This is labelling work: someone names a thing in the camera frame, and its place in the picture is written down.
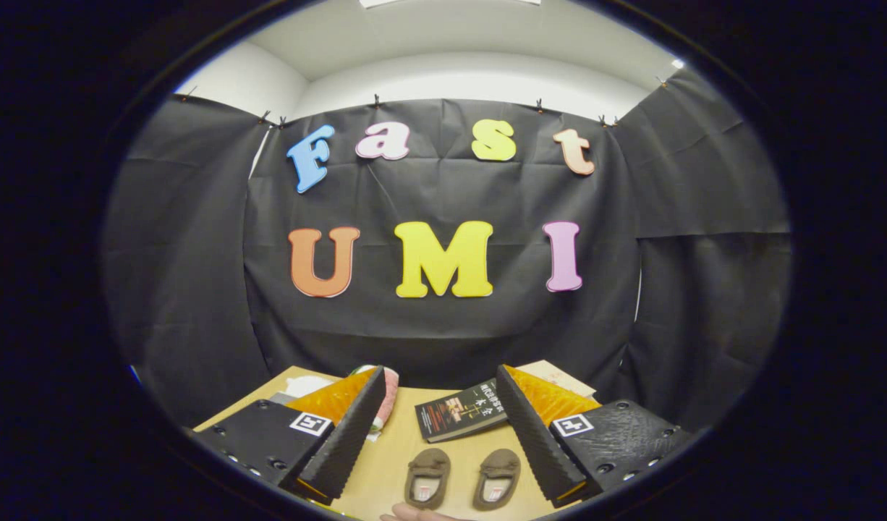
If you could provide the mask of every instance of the ceiling light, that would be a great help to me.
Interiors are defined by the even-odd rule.
[[[376,6],[384,6],[384,4],[391,4],[393,2],[399,2],[401,0],[360,0],[361,6],[364,9],[369,9],[370,7]],[[524,4],[534,4],[534,6],[539,6],[540,0],[517,0],[517,2],[522,2]]]
[[[360,4],[364,9],[369,9],[370,7],[383,6],[383,4],[391,4],[398,1],[399,0],[360,0]]]

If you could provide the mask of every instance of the pink towel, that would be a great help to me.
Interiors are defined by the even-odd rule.
[[[370,370],[374,365],[361,365],[354,369],[354,375],[356,373],[363,373],[364,370]],[[389,421],[389,416],[391,415],[391,410],[395,406],[395,395],[398,393],[398,373],[395,373],[394,370],[385,368],[385,379],[386,379],[386,396],[383,399],[383,403],[380,405],[380,409],[376,412],[376,419],[373,420],[372,428],[370,431],[375,432],[381,430],[387,421]]]

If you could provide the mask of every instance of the white wall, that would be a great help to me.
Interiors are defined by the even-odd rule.
[[[295,104],[308,86],[301,74],[252,43],[238,43],[205,64],[176,93],[212,99],[278,122],[292,118]]]
[[[590,119],[622,118],[649,95],[619,78],[562,62],[500,53],[441,53],[374,62],[308,85],[291,119],[345,106],[406,99],[483,99],[536,105]]]

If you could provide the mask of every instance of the foam letter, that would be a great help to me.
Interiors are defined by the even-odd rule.
[[[509,137],[514,129],[508,122],[497,122],[495,119],[480,119],[472,126],[472,151],[479,159],[491,161],[508,161],[517,152],[517,146]]]
[[[595,163],[586,161],[582,149],[588,148],[588,140],[579,137],[575,129],[565,129],[553,135],[553,141],[562,144],[562,157],[566,165],[579,175],[589,175],[595,171]]]
[[[360,237],[360,230],[342,226],[331,230],[328,237],[334,241],[334,275],[325,280],[315,276],[315,243],[321,239],[321,232],[300,228],[289,234],[289,242],[292,244],[292,283],[309,297],[330,299],[344,293],[350,286],[351,271],[354,268],[354,241]]]
[[[328,175],[328,169],[318,165],[328,160],[331,149],[325,139],[334,135],[334,127],[322,125],[317,131],[305,136],[305,139],[296,143],[286,152],[287,158],[295,162],[295,172],[299,175],[299,184],[295,187],[297,192],[304,192],[317,185],[319,181]]]
[[[553,251],[553,276],[546,281],[546,289],[579,289],[582,287],[582,277],[575,268],[575,235],[579,234],[579,225],[568,221],[547,222],[543,225],[543,231],[549,235]]]
[[[383,156],[390,161],[408,155],[408,125],[399,122],[385,122],[370,125],[367,137],[357,143],[357,155],[361,158],[378,158]]]
[[[428,293],[421,283],[421,270],[438,297],[446,293],[457,269],[453,294],[457,297],[487,297],[492,294],[486,274],[485,250],[492,234],[492,224],[466,221],[453,234],[446,251],[437,241],[427,222],[402,222],[395,235],[402,240],[404,252],[402,283],[395,294],[405,299],[420,299]]]

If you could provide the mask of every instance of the human hand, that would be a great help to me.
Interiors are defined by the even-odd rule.
[[[418,510],[410,504],[394,504],[391,507],[394,515],[380,515],[381,521],[469,521],[469,519],[457,519],[449,515],[437,514],[431,510]]]

